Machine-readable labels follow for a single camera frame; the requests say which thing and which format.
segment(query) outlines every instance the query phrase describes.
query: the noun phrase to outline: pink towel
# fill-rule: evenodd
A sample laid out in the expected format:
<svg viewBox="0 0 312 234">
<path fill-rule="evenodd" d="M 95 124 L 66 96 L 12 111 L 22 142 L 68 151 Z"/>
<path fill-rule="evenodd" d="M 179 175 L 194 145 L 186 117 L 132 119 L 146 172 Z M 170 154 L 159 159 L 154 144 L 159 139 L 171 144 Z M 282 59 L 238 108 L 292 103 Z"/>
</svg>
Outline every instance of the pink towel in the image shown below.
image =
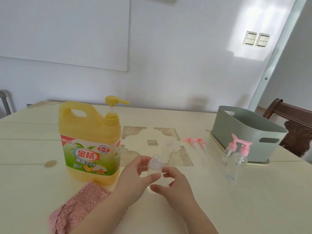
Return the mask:
<svg viewBox="0 0 312 234">
<path fill-rule="evenodd" d="M 89 182 L 64 205 L 50 214 L 49 224 L 52 233 L 70 233 L 99 202 L 110 194 L 110 191 L 94 182 Z"/>
</svg>

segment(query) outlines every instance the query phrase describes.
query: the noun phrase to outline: cream-colored tabletop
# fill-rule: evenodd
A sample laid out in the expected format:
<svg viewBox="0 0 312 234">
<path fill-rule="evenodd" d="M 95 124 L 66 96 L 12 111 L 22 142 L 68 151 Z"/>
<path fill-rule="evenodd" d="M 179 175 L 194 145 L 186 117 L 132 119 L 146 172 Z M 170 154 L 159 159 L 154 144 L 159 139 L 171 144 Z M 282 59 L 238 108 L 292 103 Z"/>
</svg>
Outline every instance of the cream-colored tabletop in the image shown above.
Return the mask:
<svg viewBox="0 0 312 234">
<path fill-rule="evenodd" d="M 40 102 L 0 120 L 1 233 L 49 233 L 49 214 L 84 185 L 65 169 L 59 106 Z M 95 108 L 103 115 L 109 110 Z M 139 154 L 160 153 L 166 140 L 172 140 L 174 157 L 165 163 L 185 174 L 220 234 L 312 233 L 310 164 L 278 147 L 268 166 L 247 166 L 237 183 L 229 182 L 220 163 L 223 152 L 209 134 L 215 114 L 125 107 L 116 107 L 116 112 L 123 129 L 121 164 Z M 203 138 L 211 159 L 183 142 L 186 137 Z M 145 192 L 115 233 L 175 234 L 186 229 L 163 197 Z"/>
</svg>

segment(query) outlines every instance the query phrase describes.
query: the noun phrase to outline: yellow pump dispenser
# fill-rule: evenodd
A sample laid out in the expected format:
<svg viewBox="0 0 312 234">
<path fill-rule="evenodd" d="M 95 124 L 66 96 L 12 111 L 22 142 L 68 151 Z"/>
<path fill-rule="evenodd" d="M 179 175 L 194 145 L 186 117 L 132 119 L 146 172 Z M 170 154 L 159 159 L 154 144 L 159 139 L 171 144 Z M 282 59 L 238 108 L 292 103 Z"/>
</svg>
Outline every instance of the yellow pump dispenser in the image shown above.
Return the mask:
<svg viewBox="0 0 312 234">
<path fill-rule="evenodd" d="M 90 104 L 63 103 L 59 110 L 59 131 L 70 174 L 82 181 L 110 185 L 120 171 L 121 125 L 114 106 L 129 102 L 116 96 L 107 96 L 105 102 L 110 106 L 105 117 Z M 86 116 L 77 116 L 72 109 L 83 111 Z"/>
</svg>

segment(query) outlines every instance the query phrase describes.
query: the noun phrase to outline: hand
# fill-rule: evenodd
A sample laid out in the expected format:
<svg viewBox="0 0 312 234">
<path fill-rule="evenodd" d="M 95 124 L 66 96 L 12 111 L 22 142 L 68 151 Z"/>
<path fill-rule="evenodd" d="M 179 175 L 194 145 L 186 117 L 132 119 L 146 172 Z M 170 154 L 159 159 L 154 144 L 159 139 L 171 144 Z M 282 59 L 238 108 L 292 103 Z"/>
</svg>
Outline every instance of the hand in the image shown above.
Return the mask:
<svg viewBox="0 0 312 234">
<path fill-rule="evenodd" d="M 151 159 L 149 156 L 138 156 L 120 174 L 113 194 L 120 196 L 121 200 L 125 202 L 124 208 L 128 208 L 138 201 L 144 190 L 161 177 L 160 173 L 139 177 L 142 172 L 147 171 L 147 164 Z"/>
<path fill-rule="evenodd" d="M 171 208 L 180 214 L 182 217 L 188 212 L 189 207 L 197 206 L 191 186 L 177 168 L 163 167 L 164 177 L 172 177 L 174 181 L 169 184 L 169 187 L 153 184 L 151 190 L 165 197 Z"/>
</svg>

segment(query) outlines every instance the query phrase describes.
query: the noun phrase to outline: forearm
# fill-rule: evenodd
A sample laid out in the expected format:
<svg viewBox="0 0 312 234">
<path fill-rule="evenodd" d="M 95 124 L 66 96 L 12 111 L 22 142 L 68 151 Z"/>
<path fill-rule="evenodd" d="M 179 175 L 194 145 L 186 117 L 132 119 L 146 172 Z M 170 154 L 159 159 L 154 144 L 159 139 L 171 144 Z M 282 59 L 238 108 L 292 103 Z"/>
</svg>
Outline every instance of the forearm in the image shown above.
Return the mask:
<svg viewBox="0 0 312 234">
<path fill-rule="evenodd" d="M 117 227 L 126 208 L 118 194 L 112 193 L 99 203 L 71 234 L 110 234 Z"/>
<path fill-rule="evenodd" d="M 216 228 L 196 203 L 190 206 L 182 216 L 189 234 L 218 234 Z"/>
</svg>

